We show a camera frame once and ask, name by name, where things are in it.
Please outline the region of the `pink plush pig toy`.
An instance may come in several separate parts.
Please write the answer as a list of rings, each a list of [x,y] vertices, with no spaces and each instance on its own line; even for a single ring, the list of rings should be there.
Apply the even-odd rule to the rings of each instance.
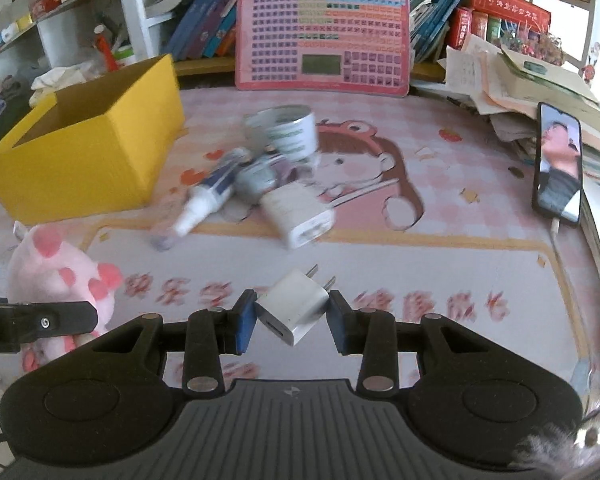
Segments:
[[[114,293],[123,276],[112,263],[96,262],[64,240],[52,224],[27,231],[15,225],[20,244],[7,269],[7,299],[12,304],[86,301],[97,311],[91,333],[42,339],[22,346],[22,368],[32,372],[54,359],[102,336],[114,314]]]

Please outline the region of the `small white charger plug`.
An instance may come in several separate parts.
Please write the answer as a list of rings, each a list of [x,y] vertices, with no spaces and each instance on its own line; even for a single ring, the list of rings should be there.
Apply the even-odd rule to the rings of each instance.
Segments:
[[[318,265],[308,272],[294,269],[258,296],[259,321],[288,346],[295,346],[309,333],[326,311],[332,276],[324,285],[314,281]]]

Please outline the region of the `large white power adapter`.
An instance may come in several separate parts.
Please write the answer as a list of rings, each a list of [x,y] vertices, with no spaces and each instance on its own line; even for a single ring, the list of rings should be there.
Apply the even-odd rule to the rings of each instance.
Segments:
[[[336,219],[332,207],[299,182],[264,194],[260,209],[289,249],[300,248],[326,234]]]

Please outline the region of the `blue white spray bottle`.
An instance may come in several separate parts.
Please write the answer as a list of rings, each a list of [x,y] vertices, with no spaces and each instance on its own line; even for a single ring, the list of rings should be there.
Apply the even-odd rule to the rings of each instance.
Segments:
[[[150,231],[150,244],[159,252],[170,249],[210,214],[216,214],[232,196],[238,166],[251,156],[240,146],[225,153],[202,180],[190,186],[184,200],[169,207]]]

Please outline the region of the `clear packing tape roll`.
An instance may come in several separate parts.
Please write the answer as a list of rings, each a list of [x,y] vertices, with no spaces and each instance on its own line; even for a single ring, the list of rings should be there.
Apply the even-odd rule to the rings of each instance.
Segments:
[[[318,152],[315,116],[306,105],[276,106],[246,115],[242,131],[253,153],[262,154],[272,146],[293,162],[302,162]]]

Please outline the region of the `yellow cardboard box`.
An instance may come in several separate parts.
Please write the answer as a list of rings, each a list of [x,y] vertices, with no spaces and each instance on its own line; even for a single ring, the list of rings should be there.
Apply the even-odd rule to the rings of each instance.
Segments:
[[[140,208],[184,122],[169,55],[61,89],[0,141],[0,203],[25,224]]]

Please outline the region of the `white tissue pack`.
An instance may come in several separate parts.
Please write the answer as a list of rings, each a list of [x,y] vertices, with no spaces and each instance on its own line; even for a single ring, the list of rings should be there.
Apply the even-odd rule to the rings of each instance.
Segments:
[[[29,98],[29,106],[35,108],[49,94],[75,84],[84,84],[84,82],[96,79],[101,74],[102,71],[93,62],[54,67],[33,79],[30,87],[32,96]]]

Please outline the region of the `black smartphone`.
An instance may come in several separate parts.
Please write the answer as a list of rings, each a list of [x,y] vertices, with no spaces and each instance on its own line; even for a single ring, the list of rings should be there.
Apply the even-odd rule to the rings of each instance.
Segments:
[[[538,105],[532,207],[545,218],[578,226],[582,209],[582,131],[574,116]]]

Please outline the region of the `pink learning tablet board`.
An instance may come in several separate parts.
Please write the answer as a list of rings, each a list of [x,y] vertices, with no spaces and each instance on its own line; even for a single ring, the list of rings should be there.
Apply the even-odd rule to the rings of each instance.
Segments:
[[[410,0],[237,0],[240,90],[406,96]]]

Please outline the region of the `red white bottle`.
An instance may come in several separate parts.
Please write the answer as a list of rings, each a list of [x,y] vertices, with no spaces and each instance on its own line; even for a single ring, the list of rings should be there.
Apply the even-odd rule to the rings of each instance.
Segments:
[[[105,36],[105,26],[103,24],[96,25],[94,27],[94,35],[95,48],[99,50],[104,57],[106,70],[108,70],[109,73],[115,72],[119,69],[119,66],[112,53],[110,43]]]

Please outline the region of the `stack of papers and books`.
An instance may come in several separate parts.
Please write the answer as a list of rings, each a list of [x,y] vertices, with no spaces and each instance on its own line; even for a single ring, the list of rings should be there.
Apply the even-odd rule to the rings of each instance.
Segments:
[[[600,103],[575,73],[475,35],[439,62],[414,63],[411,76],[437,92],[467,96],[478,114],[516,113],[534,119],[542,102],[577,118],[585,146],[584,172],[600,183]]]

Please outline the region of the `row of blue books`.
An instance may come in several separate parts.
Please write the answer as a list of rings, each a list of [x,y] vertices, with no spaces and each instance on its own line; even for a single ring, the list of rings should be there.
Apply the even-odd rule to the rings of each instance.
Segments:
[[[159,52],[175,62],[227,56],[234,48],[237,0],[181,0],[172,14]]]

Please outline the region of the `red dictionary book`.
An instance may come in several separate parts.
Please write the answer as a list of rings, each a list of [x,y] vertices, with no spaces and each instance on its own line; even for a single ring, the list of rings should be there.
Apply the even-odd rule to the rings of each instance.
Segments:
[[[521,24],[535,32],[548,32],[552,21],[550,11],[527,0],[463,0],[463,6],[494,18]]]

